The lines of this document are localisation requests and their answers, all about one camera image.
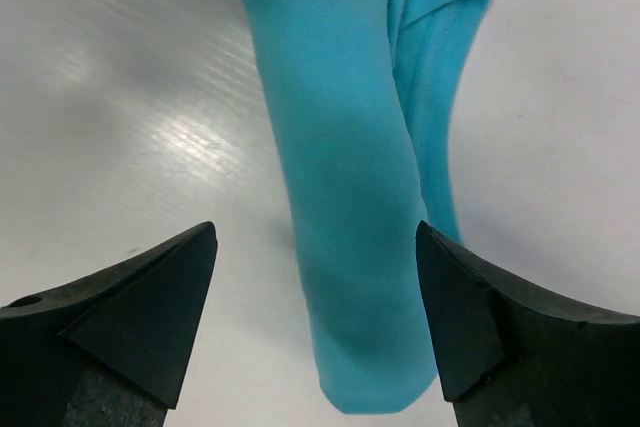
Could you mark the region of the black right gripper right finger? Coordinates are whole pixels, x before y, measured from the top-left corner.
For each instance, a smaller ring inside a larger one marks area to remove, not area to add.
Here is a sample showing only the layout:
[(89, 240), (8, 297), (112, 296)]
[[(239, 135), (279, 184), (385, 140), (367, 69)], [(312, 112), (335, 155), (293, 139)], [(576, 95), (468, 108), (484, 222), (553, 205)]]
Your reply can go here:
[(636, 426), (639, 319), (562, 296), (416, 233), (444, 399), (460, 426)]

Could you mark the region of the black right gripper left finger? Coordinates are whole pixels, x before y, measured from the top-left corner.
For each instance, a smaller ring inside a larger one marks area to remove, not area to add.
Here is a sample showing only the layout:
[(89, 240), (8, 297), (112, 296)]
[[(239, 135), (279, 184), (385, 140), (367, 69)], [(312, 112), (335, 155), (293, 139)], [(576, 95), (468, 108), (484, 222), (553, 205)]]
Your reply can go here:
[(211, 222), (1, 310), (5, 426), (160, 426), (208, 295)]

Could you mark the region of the teal t-shirt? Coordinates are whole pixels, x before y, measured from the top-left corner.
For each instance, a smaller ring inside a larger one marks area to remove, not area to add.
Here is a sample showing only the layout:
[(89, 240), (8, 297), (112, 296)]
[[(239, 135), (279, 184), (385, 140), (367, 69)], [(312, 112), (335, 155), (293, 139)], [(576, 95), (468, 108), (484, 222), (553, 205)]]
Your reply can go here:
[(459, 234), (448, 131), (490, 0), (243, 0), (288, 192), (320, 387), (404, 410), (437, 374), (416, 268)]

